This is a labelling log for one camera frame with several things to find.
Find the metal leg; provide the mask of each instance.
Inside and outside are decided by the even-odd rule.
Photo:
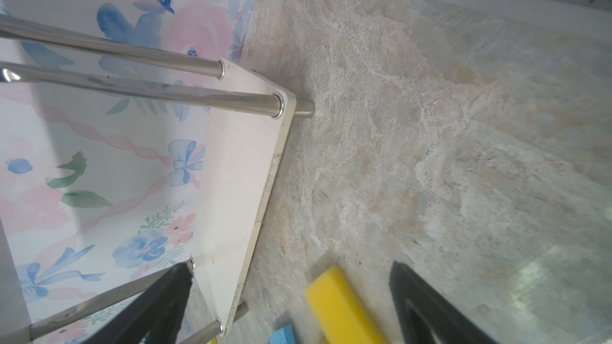
[[[107,76],[65,72],[4,61],[0,61],[0,82],[48,82],[103,93],[175,101],[182,104],[215,107],[270,117],[278,116],[283,110],[282,102],[278,96],[274,95],[115,79]]]
[[[40,42],[49,46],[113,56],[138,63],[204,74],[218,79],[223,77],[223,65],[220,61],[121,44],[7,15],[0,15],[0,38]]]
[[[193,274],[173,265],[159,280],[83,344],[170,344],[176,341],[187,307]]]
[[[311,118],[313,114],[315,114],[315,104],[312,101],[297,100],[294,117]]]
[[[234,321],[243,317],[249,311],[249,306],[246,302],[242,302],[238,305],[236,309],[236,314],[234,315]],[[207,343],[210,340],[216,338],[218,335],[223,333],[223,326],[219,320],[213,321],[211,324],[207,325],[203,329],[200,329],[198,332],[189,336],[187,339],[180,342],[180,344],[200,344]]]
[[[184,263],[186,263],[188,266],[193,266],[191,260],[187,260]],[[166,272],[167,270],[158,271],[154,274],[134,280],[133,282],[120,285],[119,287],[113,288],[110,291],[94,296],[90,300],[77,304],[74,307],[63,310],[62,312],[58,312],[46,319],[40,320],[39,322],[30,326],[30,338],[34,340],[48,333],[52,333],[63,326],[74,323],[75,321],[84,317],[88,317],[92,313],[96,313],[110,307],[113,304],[117,304],[128,297],[137,295],[149,288]]]

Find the floral wall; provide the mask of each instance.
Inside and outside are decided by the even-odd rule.
[[[0,0],[5,15],[234,61],[252,6],[252,0]],[[202,75],[6,39],[0,60],[215,85]],[[198,188],[206,180],[208,115],[204,107],[59,85],[0,85],[0,218],[33,322],[189,258]],[[96,321],[39,342],[78,343]]]
[[[119,312],[124,310],[127,305],[133,302],[137,296],[130,297],[122,302],[114,304],[106,309],[98,311],[88,317],[85,317],[72,324],[64,326],[62,329],[50,333],[39,340],[35,340],[35,344],[79,344],[87,340],[91,335],[96,333],[108,321],[115,317]],[[187,318],[183,318],[180,331],[176,337],[176,343],[187,339],[194,331]]]

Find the marble floor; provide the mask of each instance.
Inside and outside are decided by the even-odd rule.
[[[332,264],[393,343],[412,266],[500,343],[612,337],[612,46],[432,0],[255,0],[241,64],[294,121],[225,343],[292,323]]]

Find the blue bow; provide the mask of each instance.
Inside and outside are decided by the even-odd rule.
[[[64,254],[51,266],[50,269],[39,275],[40,263],[30,263],[15,267],[19,283],[21,284],[21,292],[26,303],[31,303],[49,294],[47,287],[42,287],[61,280],[66,280],[74,277],[80,277],[83,280],[90,282],[99,282],[100,276],[104,275],[104,272],[100,274],[82,274],[80,271],[65,271],[55,274],[65,266],[77,261],[81,256],[87,254],[89,250],[94,248],[94,245],[86,247],[79,252],[75,252],[72,248],[68,247],[64,251]]]
[[[174,158],[174,170],[170,173],[170,186],[183,186],[191,180],[189,170],[202,170],[204,149],[192,157],[195,141],[174,140],[168,145],[168,153]]]

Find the metal rod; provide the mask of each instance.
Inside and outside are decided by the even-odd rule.
[[[0,61],[0,82],[48,82],[103,93],[174,101],[182,104],[215,107],[271,117],[277,116],[282,111],[281,101],[275,95],[115,79],[107,76],[65,72],[4,61]]]
[[[238,305],[238,308],[236,309],[234,321],[237,321],[239,318],[246,315],[248,311],[249,306],[247,305],[247,303],[240,303]],[[206,327],[200,329],[198,332],[181,341],[180,344],[205,344],[210,340],[216,338],[221,333],[223,333],[221,322],[219,320],[215,320],[211,324],[207,325]]]
[[[311,118],[315,114],[315,104],[308,100],[297,100],[295,104],[294,117]]]
[[[187,263],[188,266],[192,265],[191,260],[187,260],[185,263]],[[111,305],[127,299],[128,297],[137,295],[149,288],[153,283],[161,278],[166,271],[167,270],[158,271],[132,282],[122,284],[109,291],[94,296],[90,300],[84,301],[69,309],[63,310],[62,312],[58,312],[46,319],[40,320],[30,326],[30,338],[34,340],[48,333],[52,333],[63,326],[88,317],[92,313],[108,308]]]
[[[0,15],[0,38],[40,42],[49,46],[83,50],[138,63],[204,74],[218,79],[223,77],[223,65],[220,61],[113,42],[7,15]]]

